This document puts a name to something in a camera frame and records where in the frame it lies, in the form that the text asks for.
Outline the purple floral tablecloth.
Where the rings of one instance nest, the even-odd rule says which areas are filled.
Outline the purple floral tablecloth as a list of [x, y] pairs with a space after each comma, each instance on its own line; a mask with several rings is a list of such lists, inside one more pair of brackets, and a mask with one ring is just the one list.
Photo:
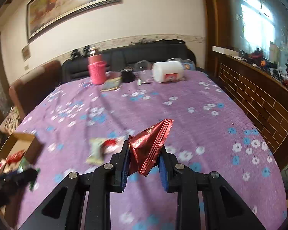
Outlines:
[[203, 72], [107, 92], [89, 78], [71, 81], [42, 99], [17, 132], [42, 144], [19, 225], [70, 172], [93, 172], [123, 144], [131, 163], [124, 192], [111, 194], [112, 229], [174, 229], [177, 195], [162, 186], [161, 149], [195, 172], [217, 171], [266, 229], [278, 229], [287, 216], [281, 172], [259, 128]]

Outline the patterned blanket on bench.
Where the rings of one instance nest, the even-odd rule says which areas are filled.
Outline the patterned blanket on bench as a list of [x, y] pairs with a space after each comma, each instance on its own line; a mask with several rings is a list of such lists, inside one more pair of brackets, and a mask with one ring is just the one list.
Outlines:
[[21, 124], [22, 120], [19, 111], [16, 106], [13, 106], [6, 117], [6, 122], [4, 123], [4, 129], [8, 134], [13, 133], [17, 127]]

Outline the small booklet on table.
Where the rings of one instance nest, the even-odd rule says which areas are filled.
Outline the small booklet on table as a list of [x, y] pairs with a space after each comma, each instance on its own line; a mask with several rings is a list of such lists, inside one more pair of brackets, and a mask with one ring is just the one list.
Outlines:
[[117, 90], [122, 83], [122, 78], [116, 77], [116, 78], [111, 78], [105, 81], [105, 83], [101, 87], [101, 92], [106, 92], [106, 91], [112, 91], [112, 90]]

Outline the black clamp on sofa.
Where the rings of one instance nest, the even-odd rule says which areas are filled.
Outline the black clamp on sofa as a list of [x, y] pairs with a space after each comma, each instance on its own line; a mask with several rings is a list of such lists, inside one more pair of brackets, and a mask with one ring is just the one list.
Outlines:
[[87, 45], [83, 48], [83, 57], [87, 58], [88, 53], [89, 53], [90, 45]]
[[74, 60], [74, 59], [79, 58], [81, 56], [82, 55], [78, 49], [73, 49], [71, 54], [70, 54], [70, 60]]

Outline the framed landscape painting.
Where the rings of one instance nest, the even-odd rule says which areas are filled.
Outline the framed landscape painting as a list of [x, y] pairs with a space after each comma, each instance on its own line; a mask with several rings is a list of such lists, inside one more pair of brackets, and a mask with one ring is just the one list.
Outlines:
[[26, 9], [27, 42], [87, 10], [119, 2], [121, 0], [31, 0]]

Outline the white red snack sachet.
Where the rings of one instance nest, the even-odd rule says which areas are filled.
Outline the white red snack sachet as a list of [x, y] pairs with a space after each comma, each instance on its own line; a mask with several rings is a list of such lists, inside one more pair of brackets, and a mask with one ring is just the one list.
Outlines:
[[121, 152], [124, 142], [124, 136], [106, 139], [102, 144], [103, 154], [116, 154]]

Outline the white plastic jar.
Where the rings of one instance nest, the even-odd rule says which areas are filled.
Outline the white plastic jar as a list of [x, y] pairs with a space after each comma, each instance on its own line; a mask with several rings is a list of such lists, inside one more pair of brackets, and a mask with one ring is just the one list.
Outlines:
[[179, 61], [156, 62], [152, 65], [152, 76], [158, 83], [178, 81], [184, 76], [184, 67]]

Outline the green white candy packet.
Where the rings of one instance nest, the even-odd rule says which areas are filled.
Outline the green white candy packet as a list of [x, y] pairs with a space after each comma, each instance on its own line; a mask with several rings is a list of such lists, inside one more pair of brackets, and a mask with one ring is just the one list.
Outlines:
[[22, 186], [28, 186], [29, 190], [32, 192], [37, 184], [37, 176], [40, 172], [40, 168], [36, 168], [23, 157], [18, 165], [17, 172], [21, 175], [20, 184]]

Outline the black leather sofa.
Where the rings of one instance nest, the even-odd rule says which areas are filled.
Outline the black leather sofa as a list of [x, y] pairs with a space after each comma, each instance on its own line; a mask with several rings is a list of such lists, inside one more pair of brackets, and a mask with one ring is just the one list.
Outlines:
[[[178, 59], [191, 62], [192, 67], [197, 66], [194, 53], [180, 39], [158, 40], [148, 43], [137, 43], [134, 45], [112, 48], [100, 51], [106, 62], [106, 70], [118, 72], [126, 67], [134, 67], [141, 60], [147, 60], [151, 64], [168, 59]], [[61, 83], [81, 80], [89, 77], [88, 57], [83, 54], [74, 60], [66, 60], [62, 64]]]

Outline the beige green snack packet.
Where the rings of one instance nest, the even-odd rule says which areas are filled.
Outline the beige green snack packet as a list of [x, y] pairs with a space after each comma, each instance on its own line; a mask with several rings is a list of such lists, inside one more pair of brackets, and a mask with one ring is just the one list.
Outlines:
[[104, 163], [103, 144], [106, 138], [89, 139], [90, 151], [85, 163], [90, 165], [102, 165]]

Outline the black small pouch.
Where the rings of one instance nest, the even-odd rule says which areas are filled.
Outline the black small pouch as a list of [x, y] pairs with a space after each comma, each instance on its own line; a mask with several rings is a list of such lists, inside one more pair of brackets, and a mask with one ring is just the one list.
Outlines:
[[131, 83], [135, 80], [133, 69], [123, 69], [121, 70], [121, 78], [123, 83]]

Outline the dark red foil snack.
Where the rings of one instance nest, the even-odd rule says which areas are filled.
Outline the dark red foil snack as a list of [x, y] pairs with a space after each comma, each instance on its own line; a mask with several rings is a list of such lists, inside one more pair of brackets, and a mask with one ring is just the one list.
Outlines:
[[145, 177], [148, 175], [158, 159], [172, 125], [173, 120], [167, 118], [141, 131], [136, 136], [128, 137], [131, 155], [129, 175], [135, 172]]

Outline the pink knitted sleeve thermos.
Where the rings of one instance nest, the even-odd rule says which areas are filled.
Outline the pink knitted sleeve thermos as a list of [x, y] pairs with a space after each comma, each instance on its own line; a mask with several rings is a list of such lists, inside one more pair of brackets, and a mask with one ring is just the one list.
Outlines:
[[102, 85], [106, 78], [106, 62], [98, 47], [91, 47], [88, 51], [88, 71], [91, 83], [94, 85]]

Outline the shallow cardboard box tray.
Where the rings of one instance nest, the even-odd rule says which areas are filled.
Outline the shallow cardboard box tray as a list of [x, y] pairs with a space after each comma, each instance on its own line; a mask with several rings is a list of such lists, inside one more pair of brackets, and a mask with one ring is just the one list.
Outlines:
[[0, 174], [7, 168], [15, 170], [23, 159], [34, 165], [41, 150], [42, 144], [35, 135], [11, 134], [0, 150]]

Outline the red white snack packet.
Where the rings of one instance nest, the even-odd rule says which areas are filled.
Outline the red white snack packet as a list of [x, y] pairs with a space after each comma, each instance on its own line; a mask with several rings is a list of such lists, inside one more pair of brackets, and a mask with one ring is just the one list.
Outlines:
[[0, 161], [0, 175], [14, 171], [18, 167], [18, 163], [22, 160], [25, 150], [18, 151], [9, 155], [6, 159]]

